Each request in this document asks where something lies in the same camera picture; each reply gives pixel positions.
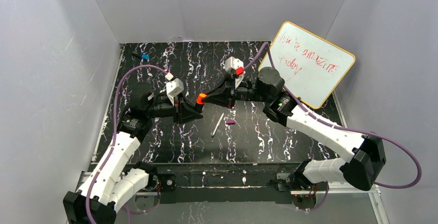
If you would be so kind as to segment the orange black highlighter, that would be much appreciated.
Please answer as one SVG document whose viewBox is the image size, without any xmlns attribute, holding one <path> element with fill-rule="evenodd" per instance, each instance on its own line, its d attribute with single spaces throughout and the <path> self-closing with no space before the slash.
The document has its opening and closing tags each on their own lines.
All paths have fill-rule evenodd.
<svg viewBox="0 0 438 224">
<path fill-rule="evenodd" d="M 200 93 L 196 99 L 196 104 L 195 104 L 195 109 L 199 112 L 202 113 L 202 110 L 204 108 L 204 98 L 207 95 L 205 93 Z"/>
</svg>

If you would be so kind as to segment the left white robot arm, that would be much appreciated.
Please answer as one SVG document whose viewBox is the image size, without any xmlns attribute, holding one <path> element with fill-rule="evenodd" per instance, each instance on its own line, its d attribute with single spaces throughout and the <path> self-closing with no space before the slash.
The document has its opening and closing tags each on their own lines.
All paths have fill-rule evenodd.
<svg viewBox="0 0 438 224">
<path fill-rule="evenodd" d="M 67 192 L 63 204 L 68 223 L 114 223 L 117 212 L 156 175 L 155 166 L 137 163 L 121 174 L 152 128 L 155 118 L 172 117 L 175 124 L 201 119 L 206 94 L 193 105 L 179 94 L 173 98 L 148 93 L 120 117 L 113 139 L 96 168 L 75 192 Z"/>
</svg>

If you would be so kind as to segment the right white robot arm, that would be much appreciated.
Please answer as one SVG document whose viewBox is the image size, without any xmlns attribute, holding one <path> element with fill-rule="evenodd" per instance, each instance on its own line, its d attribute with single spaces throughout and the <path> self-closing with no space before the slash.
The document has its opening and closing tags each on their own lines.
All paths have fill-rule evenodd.
<svg viewBox="0 0 438 224">
<path fill-rule="evenodd" d="M 235 86 L 237 77 L 226 74 L 221 84 L 198 96 L 199 104 L 233 108 L 236 101 L 263 102 L 263 113 L 273 122 L 301 132 L 328 147 L 338 158 L 303 161 L 290 176 L 293 184 L 308 188 L 320 182 L 347 182 L 363 191 L 371 189 L 386 163 L 382 139 L 342 130 L 325 118 L 303 110 L 284 89 L 284 79 L 272 67 L 262 68 L 255 83 Z"/>
</svg>

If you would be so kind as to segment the blue capped black marker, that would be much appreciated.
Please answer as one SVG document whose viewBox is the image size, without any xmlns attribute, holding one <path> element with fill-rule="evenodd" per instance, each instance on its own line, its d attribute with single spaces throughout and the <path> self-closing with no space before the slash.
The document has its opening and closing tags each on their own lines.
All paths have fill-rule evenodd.
<svg viewBox="0 0 438 224">
<path fill-rule="evenodd" d="M 135 58 L 142 59 L 142 60 L 149 60 L 149 58 L 150 58 L 149 55 L 143 54 L 143 53 L 139 53 L 139 52 L 133 52 L 132 56 L 135 57 Z"/>
</svg>

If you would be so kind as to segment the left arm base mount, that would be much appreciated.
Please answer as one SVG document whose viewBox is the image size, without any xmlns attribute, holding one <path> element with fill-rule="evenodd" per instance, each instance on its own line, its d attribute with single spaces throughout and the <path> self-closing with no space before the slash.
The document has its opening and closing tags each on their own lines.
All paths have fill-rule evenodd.
<svg viewBox="0 0 438 224">
<path fill-rule="evenodd" d="M 151 184 L 142 188 L 134 198 L 137 212 L 146 214 L 156 209 L 162 200 L 163 192 L 175 190 L 175 177 L 172 175 L 154 175 Z"/>
</svg>

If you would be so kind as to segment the whiteboard with orange frame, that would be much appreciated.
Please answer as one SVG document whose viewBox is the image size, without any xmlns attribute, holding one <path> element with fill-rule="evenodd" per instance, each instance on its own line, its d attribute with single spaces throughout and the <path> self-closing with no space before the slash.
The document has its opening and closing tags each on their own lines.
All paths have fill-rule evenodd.
<svg viewBox="0 0 438 224">
<path fill-rule="evenodd" d="M 260 69 L 274 67 L 285 87 L 307 106 L 318 109 L 354 65 L 355 56 L 287 21 L 282 24 Z"/>
</svg>

